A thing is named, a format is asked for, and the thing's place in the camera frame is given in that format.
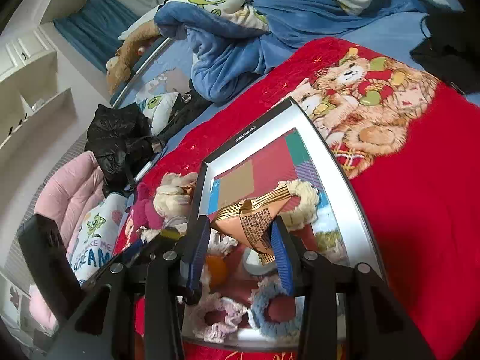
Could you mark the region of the blue monster print comforter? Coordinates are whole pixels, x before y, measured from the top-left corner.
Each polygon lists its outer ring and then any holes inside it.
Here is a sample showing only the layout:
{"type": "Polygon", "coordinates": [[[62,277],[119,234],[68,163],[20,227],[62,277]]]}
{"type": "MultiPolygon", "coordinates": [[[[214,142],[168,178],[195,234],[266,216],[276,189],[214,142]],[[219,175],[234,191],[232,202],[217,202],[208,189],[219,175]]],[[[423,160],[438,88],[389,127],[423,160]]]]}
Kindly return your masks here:
{"type": "Polygon", "coordinates": [[[314,39],[396,13],[461,9],[461,0],[168,0],[154,23],[189,42],[194,89],[225,102],[314,39]]]}

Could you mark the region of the black framed box lid tray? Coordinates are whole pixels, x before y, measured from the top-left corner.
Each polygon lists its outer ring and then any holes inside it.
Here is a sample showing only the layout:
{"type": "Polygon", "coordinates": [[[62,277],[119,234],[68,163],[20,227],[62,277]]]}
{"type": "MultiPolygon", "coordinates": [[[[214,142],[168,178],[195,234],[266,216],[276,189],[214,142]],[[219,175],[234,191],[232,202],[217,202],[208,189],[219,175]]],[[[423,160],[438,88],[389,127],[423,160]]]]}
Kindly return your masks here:
{"type": "MultiPolygon", "coordinates": [[[[377,244],[348,178],[292,98],[279,102],[202,161],[191,219],[205,215],[211,225],[221,208],[267,194],[279,181],[297,179],[309,181],[318,190],[320,203],[317,220],[301,230],[287,230],[289,234],[301,239],[306,250],[318,252],[333,264],[354,267],[367,263],[384,275],[377,244]]],[[[292,197],[281,212],[298,204],[299,198],[292,197]]],[[[280,213],[275,219],[282,220],[280,213]]],[[[248,324],[223,344],[211,344],[262,351],[291,349],[298,341],[266,340],[248,324]]]]}

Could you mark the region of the cream crochet scrunchie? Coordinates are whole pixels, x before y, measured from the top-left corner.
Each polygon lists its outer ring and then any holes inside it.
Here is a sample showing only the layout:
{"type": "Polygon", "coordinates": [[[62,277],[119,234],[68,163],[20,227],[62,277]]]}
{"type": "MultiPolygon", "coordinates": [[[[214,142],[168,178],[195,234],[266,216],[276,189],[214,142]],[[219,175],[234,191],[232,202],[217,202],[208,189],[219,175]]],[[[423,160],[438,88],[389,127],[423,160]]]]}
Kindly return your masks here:
{"type": "Polygon", "coordinates": [[[317,206],[320,203],[318,190],[309,182],[300,179],[279,181],[279,187],[287,186],[292,197],[298,197],[298,205],[280,216],[289,232],[303,229],[317,220],[317,206]]]}

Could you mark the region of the pink crochet scrunchie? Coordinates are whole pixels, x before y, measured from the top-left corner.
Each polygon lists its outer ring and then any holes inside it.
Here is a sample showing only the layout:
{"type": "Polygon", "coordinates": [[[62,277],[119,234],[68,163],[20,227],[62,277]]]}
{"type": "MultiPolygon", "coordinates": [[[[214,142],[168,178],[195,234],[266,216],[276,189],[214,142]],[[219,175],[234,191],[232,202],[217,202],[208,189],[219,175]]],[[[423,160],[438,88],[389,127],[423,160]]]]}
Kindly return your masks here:
{"type": "Polygon", "coordinates": [[[239,329],[247,307],[219,293],[202,295],[196,306],[187,306],[183,334],[201,341],[223,344],[239,329]]]}

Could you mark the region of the white pen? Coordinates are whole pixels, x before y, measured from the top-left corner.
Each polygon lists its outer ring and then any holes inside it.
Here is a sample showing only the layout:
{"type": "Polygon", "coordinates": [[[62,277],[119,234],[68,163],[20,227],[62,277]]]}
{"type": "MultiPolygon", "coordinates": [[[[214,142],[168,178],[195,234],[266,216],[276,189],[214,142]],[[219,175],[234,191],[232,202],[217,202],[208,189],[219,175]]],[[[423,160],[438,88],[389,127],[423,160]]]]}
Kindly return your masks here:
{"type": "Polygon", "coordinates": [[[133,182],[137,184],[145,176],[145,174],[149,172],[153,165],[153,161],[149,161],[148,163],[146,163],[143,168],[135,175],[135,177],[133,178],[133,182]]]}

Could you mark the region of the magenta plush bear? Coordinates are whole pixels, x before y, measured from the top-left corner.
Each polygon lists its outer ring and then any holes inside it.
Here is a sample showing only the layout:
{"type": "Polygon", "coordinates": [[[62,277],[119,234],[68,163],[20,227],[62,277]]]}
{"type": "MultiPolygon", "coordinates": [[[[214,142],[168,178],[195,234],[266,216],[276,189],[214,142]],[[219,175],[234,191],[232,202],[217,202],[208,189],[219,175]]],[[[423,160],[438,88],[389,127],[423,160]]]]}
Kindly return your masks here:
{"type": "Polygon", "coordinates": [[[136,200],[130,210],[133,221],[133,229],[138,230],[143,227],[146,229],[160,230],[164,225],[164,217],[155,210],[151,191],[149,187],[140,182],[137,185],[136,200]]]}

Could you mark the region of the white shelf unit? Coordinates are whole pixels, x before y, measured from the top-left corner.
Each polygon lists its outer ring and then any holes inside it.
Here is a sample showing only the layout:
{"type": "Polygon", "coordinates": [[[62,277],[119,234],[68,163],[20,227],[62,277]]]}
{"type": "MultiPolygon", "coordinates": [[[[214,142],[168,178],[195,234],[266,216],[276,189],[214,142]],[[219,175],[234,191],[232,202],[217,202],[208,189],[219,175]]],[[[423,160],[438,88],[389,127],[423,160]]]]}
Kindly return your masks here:
{"type": "Polygon", "coordinates": [[[22,0],[1,33],[1,165],[39,145],[67,144],[109,103],[105,76],[53,21],[87,0],[22,0]]]}

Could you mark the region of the orange mandarin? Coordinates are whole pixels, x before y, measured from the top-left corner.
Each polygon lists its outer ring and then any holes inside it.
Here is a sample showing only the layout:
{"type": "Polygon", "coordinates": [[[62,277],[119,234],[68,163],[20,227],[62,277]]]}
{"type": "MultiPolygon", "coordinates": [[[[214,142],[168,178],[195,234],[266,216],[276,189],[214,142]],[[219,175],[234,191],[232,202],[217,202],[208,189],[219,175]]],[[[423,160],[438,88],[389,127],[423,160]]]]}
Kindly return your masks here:
{"type": "Polygon", "coordinates": [[[228,279],[229,270],[221,256],[207,255],[205,264],[210,274],[210,289],[222,286],[228,279]]]}

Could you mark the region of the black plastic bag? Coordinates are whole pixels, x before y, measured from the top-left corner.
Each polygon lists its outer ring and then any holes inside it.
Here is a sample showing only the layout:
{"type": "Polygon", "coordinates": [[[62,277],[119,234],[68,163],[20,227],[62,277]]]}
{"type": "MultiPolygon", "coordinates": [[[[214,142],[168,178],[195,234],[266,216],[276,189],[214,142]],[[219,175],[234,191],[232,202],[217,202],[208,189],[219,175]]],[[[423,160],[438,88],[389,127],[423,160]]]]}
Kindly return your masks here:
{"type": "Polygon", "coordinates": [[[154,157],[155,139],[149,119],[137,103],[124,108],[97,107],[87,130],[85,149],[103,172],[103,195],[127,197],[136,188],[135,177],[154,157]]]}

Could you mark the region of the black garment right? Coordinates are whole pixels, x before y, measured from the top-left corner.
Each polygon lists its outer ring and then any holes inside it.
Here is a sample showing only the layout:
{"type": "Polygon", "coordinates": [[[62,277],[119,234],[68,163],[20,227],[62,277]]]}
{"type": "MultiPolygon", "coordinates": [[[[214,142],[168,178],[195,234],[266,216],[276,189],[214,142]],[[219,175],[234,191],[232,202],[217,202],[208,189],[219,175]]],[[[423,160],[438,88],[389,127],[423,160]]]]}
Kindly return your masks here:
{"type": "Polygon", "coordinates": [[[479,92],[479,18],[466,11],[428,15],[420,30],[424,39],[412,59],[461,94],[479,92]]]}

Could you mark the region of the blue white crochet scrunchie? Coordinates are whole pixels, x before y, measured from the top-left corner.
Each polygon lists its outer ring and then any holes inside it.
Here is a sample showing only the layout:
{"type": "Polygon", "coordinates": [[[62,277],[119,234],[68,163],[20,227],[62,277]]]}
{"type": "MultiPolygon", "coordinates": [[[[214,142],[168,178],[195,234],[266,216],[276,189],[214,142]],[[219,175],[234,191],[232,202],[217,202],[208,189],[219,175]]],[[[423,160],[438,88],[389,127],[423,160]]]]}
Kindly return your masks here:
{"type": "Polygon", "coordinates": [[[294,342],[299,339],[302,313],[294,297],[283,289],[277,275],[257,283],[249,297],[247,311],[250,327],[272,342],[294,342]]]}

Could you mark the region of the black clothing pile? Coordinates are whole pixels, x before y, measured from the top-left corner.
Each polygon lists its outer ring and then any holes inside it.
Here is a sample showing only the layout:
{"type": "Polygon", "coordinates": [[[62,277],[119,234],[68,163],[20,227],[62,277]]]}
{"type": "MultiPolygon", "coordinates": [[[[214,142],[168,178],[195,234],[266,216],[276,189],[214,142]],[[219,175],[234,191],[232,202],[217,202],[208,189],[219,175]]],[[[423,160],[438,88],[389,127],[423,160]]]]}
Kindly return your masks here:
{"type": "Polygon", "coordinates": [[[155,136],[163,145],[212,105],[211,101],[203,98],[197,92],[192,80],[189,80],[189,88],[190,90],[188,92],[177,97],[167,125],[155,136]]]}

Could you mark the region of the gold triangular snack packet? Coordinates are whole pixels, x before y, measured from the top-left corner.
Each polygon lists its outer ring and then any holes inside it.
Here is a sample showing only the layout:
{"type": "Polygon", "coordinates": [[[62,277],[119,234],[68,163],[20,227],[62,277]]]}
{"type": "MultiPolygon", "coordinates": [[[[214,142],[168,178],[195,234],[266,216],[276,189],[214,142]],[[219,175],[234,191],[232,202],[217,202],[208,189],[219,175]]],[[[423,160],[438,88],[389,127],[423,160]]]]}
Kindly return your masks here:
{"type": "Polygon", "coordinates": [[[254,250],[262,265],[275,261],[270,225],[289,202],[292,195],[283,184],[255,198],[246,198],[216,212],[211,226],[254,250]]]}

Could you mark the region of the round silver tin lid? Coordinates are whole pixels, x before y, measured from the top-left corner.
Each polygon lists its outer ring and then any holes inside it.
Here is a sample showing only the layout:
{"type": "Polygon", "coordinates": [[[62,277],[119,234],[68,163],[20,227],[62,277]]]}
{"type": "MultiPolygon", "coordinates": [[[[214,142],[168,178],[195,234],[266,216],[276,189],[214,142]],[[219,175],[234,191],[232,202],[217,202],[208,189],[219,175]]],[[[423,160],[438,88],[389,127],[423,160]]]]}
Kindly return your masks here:
{"type": "Polygon", "coordinates": [[[244,270],[251,276],[272,275],[277,271],[275,262],[262,264],[259,254],[250,248],[245,248],[241,258],[241,264],[244,270]]]}

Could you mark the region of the small monster print pillow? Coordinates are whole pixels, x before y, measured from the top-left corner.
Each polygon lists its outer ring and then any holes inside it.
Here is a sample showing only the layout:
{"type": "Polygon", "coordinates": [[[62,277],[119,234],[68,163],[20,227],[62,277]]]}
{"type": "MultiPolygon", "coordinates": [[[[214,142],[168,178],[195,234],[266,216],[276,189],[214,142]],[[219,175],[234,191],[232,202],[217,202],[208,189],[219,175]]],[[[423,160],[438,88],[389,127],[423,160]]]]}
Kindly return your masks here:
{"type": "Polygon", "coordinates": [[[135,101],[143,115],[149,119],[151,134],[156,136],[167,126],[173,106],[179,97],[178,92],[139,96],[135,101]]]}

